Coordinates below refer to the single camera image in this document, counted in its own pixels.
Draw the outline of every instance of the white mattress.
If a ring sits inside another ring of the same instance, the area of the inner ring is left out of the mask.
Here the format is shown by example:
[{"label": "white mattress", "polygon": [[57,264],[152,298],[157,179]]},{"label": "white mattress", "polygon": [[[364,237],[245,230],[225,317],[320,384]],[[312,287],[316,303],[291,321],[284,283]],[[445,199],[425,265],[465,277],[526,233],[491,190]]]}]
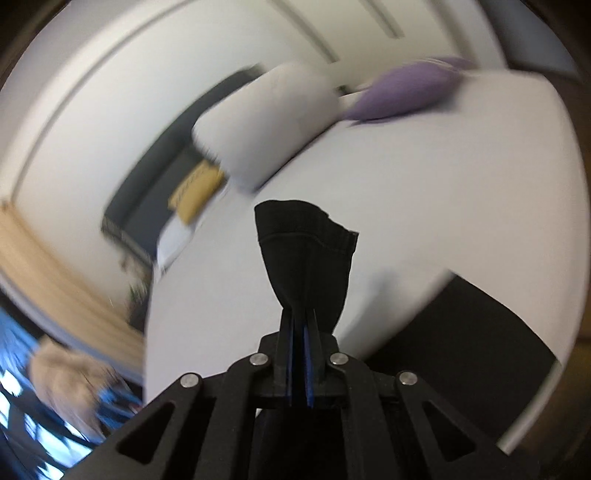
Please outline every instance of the white mattress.
[{"label": "white mattress", "polygon": [[[278,329],[254,224],[254,206],[267,199],[307,200],[360,232],[336,330],[345,352],[363,355],[402,328],[451,270],[513,310],[564,364],[587,292],[584,178],[568,114],[532,74],[472,73],[429,111],[336,124],[255,197],[230,188],[156,285],[147,399],[187,371],[224,371]],[[560,370],[501,442],[505,450]]]}]

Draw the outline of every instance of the metal screw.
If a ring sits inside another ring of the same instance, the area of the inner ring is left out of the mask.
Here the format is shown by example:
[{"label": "metal screw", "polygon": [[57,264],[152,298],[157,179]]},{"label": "metal screw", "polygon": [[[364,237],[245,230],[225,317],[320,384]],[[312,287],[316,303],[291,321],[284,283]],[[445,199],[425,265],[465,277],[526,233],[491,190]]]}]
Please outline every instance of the metal screw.
[{"label": "metal screw", "polygon": [[349,361],[349,357],[346,356],[344,353],[333,353],[330,356],[330,363],[333,365],[344,365]]},{"label": "metal screw", "polygon": [[418,377],[412,372],[402,372],[398,379],[402,385],[414,385],[418,382]]},{"label": "metal screw", "polygon": [[199,377],[195,374],[185,374],[181,377],[181,386],[184,388],[194,387],[199,383]]},{"label": "metal screw", "polygon": [[251,365],[258,367],[259,365],[265,365],[269,361],[269,357],[267,357],[264,353],[255,353],[251,355],[250,362]]}]

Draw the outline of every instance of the white blanket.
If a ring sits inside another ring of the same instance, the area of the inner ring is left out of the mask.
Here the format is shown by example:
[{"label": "white blanket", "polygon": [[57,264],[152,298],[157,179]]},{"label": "white blanket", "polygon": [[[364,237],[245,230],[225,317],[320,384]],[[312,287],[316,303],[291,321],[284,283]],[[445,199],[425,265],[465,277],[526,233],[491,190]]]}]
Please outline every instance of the white blanket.
[{"label": "white blanket", "polygon": [[253,213],[267,199],[312,202],[360,232],[336,330],[344,351],[363,355],[402,328],[451,270],[519,315],[561,363],[570,355],[589,208],[568,113],[543,77],[472,73],[428,111],[336,124],[255,197],[231,189],[152,294],[149,400],[186,371],[224,371],[277,330]]}]

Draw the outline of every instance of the triangular cutout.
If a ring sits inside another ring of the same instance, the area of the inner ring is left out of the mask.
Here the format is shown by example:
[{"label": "triangular cutout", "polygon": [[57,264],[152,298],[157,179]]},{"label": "triangular cutout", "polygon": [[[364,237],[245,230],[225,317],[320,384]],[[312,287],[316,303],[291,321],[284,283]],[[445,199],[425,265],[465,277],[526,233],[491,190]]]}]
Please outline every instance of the triangular cutout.
[{"label": "triangular cutout", "polygon": [[143,465],[150,463],[173,412],[174,405],[171,402],[165,403],[154,415],[122,440],[117,451]]},{"label": "triangular cutout", "polygon": [[476,444],[431,402],[423,402],[423,411],[446,462],[453,462],[476,450]]}]

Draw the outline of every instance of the yellow pillow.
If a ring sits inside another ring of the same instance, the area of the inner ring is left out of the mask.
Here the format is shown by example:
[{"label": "yellow pillow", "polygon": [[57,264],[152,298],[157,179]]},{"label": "yellow pillow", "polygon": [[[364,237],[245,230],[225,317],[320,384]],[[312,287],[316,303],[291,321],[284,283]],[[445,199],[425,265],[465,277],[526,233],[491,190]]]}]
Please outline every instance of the yellow pillow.
[{"label": "yellow pillow", "polygon": [[219,168],[203,160],[185,177],[170,196],[168,208],[176,210],[181,221],[188,225],[216,193],[223,178],[223,173]]}]

